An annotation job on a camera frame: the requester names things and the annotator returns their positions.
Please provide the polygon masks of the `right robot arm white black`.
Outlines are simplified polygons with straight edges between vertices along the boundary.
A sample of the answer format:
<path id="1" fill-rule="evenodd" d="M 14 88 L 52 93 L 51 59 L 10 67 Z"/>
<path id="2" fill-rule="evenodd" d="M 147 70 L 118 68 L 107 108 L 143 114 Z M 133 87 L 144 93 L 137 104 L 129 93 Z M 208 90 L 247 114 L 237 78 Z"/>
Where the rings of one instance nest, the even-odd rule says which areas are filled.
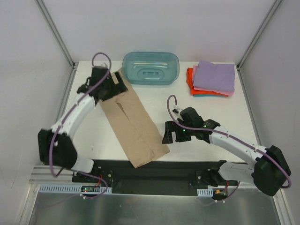
<path id="1" fill-rule="evenodd" d="M 232 135 L 218 122 L 202 117 L 192 107 L 177 105 L 168 111 L 171 120 L 165 122 L 162 144 L 188 142 L 192 137 L 218 146 L 244 162 L 220 160 L 217 166 L 201 174 L 207 185 L 218 186 L 234 180 L 255 185 L 261 192 L 274 196 L 279 189 L 291 186 L 291 170 L 280 148 L 255 145 Z"/>

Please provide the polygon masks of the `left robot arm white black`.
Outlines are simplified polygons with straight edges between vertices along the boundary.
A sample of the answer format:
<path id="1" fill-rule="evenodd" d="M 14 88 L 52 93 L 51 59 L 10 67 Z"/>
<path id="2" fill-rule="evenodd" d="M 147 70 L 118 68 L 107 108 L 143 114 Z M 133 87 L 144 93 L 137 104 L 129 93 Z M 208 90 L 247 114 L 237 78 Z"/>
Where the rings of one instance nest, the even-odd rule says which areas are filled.
<path id="1" fill-rule="evenodd" d="M 83 172 L 88 182 L 99 177 L 94 161 L 80 156 L 72 139 L 84 118 L 98 102 L 106 102 L 127 92 L 119 71 L 111 73 L 108 68 L 95 66 L 91 75 L 76 91 L 75 102 L 50 129 L 41 129 L 37 135 L 40 160 L 50 166 L 59 166 Z"/>

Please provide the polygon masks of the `beige t shirt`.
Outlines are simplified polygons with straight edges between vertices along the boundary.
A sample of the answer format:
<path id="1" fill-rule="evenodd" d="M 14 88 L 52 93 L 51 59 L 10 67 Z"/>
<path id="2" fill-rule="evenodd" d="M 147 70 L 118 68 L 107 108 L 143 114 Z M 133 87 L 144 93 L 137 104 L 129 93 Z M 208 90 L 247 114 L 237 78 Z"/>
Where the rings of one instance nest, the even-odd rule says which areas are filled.
<path id="1" fill-rule="evenodd" d="M 101 102 L 100 105 L 128 160 L 134 168 L 155 161 L 170 152 L 161 143 L 162 136 L 132 85 L 121 69 L 113 73 L 122 78 L 127 91 Z"/>

